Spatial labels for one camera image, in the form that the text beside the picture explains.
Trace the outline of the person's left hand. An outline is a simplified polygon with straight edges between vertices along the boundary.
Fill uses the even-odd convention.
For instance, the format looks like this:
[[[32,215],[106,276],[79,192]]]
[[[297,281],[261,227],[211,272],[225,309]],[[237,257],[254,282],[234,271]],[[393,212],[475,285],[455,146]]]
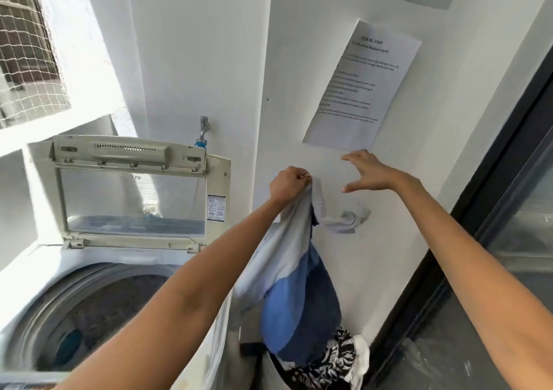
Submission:
[[[290,167],[281,170],[269,185],[270,201],[278,204],[281,209],[298,198],[308,187],[294,187]]]

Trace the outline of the person's right hand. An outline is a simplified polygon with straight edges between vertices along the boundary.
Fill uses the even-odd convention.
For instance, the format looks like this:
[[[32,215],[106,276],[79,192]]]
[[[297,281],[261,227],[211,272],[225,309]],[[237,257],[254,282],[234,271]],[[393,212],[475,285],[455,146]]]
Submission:
[[[341,156],[341,160],[351,163],[359,173],[359,179],[370,182],[371,191],[397,191],[402,172],[382,163],[374,154],[365,149],[355,150]]]

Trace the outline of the blue and white garment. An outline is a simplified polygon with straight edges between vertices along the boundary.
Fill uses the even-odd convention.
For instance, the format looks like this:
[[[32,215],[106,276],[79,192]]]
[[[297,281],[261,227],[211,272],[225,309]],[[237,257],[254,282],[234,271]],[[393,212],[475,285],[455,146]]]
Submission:
[[[359,205],[328,217],[321,182],[304,192],[273,222],[233,287],[239,312],[261,305],[260,334],[282,361],[305,367],[322,357],[341,325],[340,303],[313,242],[313,229],[354,234],[370,216]]]

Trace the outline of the person's right forearm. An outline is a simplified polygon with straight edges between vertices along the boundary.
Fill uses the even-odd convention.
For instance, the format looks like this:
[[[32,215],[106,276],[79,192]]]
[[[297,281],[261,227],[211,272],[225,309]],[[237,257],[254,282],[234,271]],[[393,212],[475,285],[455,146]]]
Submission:
[[[393,169],[401,198],[512,390],[553,390],[553,314],[411,175]]]

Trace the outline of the person's left forearm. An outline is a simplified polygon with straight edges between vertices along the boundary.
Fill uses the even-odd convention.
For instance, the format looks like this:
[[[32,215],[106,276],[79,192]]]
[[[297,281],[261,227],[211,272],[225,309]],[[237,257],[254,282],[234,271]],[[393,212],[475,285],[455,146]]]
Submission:
[[[290,201],[271,197],[193,256],[125,327],[52,390],[169,390]]]

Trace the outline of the white instruction sticker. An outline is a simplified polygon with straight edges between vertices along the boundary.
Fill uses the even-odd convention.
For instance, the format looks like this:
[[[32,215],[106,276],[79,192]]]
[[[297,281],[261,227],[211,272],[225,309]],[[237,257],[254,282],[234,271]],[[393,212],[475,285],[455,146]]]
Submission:
[[[206,220],[224,223],[226,221],[227,197],[207,194]]]

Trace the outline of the printed white paper sheet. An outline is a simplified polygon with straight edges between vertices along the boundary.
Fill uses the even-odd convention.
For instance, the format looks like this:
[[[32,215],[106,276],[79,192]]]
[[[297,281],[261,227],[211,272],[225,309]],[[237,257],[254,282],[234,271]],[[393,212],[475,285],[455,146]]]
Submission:
[[[369,150],[421,43],[359,20],[302,142]]]

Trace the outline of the black framed glass door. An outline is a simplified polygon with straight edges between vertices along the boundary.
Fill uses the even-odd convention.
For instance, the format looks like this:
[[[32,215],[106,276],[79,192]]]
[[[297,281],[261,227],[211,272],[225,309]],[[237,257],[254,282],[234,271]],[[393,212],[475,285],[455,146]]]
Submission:
[[[553,313],[553,46],[452,216]],[[510,390],[430,251],[370,351],[362,390]]]

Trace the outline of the washing machine lid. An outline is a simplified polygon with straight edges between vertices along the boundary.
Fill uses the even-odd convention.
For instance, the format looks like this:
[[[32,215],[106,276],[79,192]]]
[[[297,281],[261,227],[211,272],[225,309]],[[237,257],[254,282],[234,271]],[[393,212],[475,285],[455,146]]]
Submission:
[[[185,249],[185,240],[211,244],[228,228],[231,161],[206,149],[57,135],[28,144],[24,156],[41,244]],[[227,197],[224,223],[206,220],[207,194]]]

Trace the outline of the black and white patterned cloth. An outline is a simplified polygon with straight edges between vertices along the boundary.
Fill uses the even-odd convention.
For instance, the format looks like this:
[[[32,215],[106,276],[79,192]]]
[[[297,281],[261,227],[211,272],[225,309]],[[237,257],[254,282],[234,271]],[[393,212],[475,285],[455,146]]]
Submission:
[[[306,367],[295,367],[271,355],[280,377],[291,390],[351,390],[346,381],[356,349],[352,334],[339,326],[326,344],[323,355]]]

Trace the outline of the white top-load washing machine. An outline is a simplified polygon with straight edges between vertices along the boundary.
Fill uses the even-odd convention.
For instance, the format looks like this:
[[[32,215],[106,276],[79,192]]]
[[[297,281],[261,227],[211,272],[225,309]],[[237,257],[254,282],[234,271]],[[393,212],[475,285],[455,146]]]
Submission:
[[[210,242],[28,248],[0,269],[0,390],[45,390],[63,381]]]

